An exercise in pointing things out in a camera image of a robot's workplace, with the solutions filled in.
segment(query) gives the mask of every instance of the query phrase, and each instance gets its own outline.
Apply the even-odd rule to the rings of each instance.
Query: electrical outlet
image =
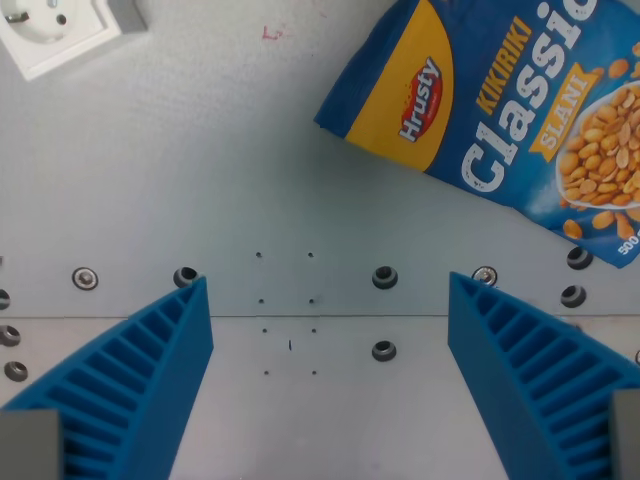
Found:
[[[0,11],[0,39],[27,80],[145,29],[133,0],[0,0]]]

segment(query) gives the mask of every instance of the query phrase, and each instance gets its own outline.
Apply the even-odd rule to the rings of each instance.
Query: snack bag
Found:
[[[616,267],[640,252],[640,17],[616,0],[398,0],[316,122]]]

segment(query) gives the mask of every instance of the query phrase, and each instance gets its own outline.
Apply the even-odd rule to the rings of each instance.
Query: screw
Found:
[[[76,268],[71,279],[80,290],[89,291],[98,286],[98,275],[87,267]]]
[[[498,281],[498,272],[493,267],[480,267],[473,272],[471,278],[493,287]]]

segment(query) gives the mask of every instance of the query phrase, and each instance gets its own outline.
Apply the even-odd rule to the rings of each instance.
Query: red mark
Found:
[[[264,26],[264,30],[262,31],[263,40],[277,40],[282,35],[284,35],[284,32],[282,32],[281,30],[276,30],[276,33],[274,35],[269,35],[269,30],[267,29],[266,25]]]

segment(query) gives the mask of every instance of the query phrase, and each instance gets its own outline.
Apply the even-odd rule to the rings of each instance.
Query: gray metal surface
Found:
[[[391,3],[140,0],[147,34],[32,84],[0,50],[1,315],[124,316],[182,266],[215,315],[444,314],[482,265],[552,312],[572,284],[580,313],[637,312],[638,263],[574,272],[565,240],[314,125]]]
[[[638,318],[570,321],[629,359],[640,348]],[[116,322],[9,320],[23,340],[0,346],[0,364],[20,361],[30,377],[0,378],[0,405]],[[447,347],[446,318],[214,318],[212,327],[173,480],[506,480]],[[380,340],[398,349],[388,363],[371,355]]]

